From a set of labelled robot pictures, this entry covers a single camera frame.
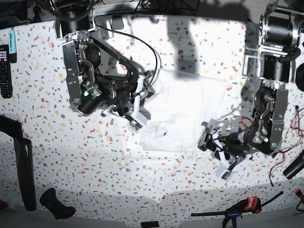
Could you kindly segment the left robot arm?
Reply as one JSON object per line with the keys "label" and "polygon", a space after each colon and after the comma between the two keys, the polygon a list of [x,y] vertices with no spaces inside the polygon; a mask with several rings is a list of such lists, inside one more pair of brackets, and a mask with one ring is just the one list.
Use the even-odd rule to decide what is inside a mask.
{"label": "left robot arm", "polygon": [[300,56],[299,41],[304,9],[282,7],[277,3],[267,6],[261,16],[256,48],[245,57],[253,58],[256,75],[261,79],[254,95],[252,123],[229,135],[221,134],[220,122],[204,123],[198,147],[214,152],[221,165],[216,176],[225,181],[233,169],[255,152],[267,156],[278,154],[282,143],[284,115],[287,109],[291,64]]}

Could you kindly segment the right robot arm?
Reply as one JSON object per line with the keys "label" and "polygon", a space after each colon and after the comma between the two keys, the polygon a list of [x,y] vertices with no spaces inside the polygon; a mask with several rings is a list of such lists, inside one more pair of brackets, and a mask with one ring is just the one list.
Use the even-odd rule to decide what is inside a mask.
{"label": "right robot arm", "polygon": [[[155,71],[141,72],[130,59],[92,36],[95,22],[92,0],[47,0],[43,7],[56,18],[56,37],[62,40],[70,108],[82,116],[98,109],[115,112],[135,129],[144,127],[148,117],[142,102],[154,94]],[[103,54],[126,68],[126,75],[100,72]]]}

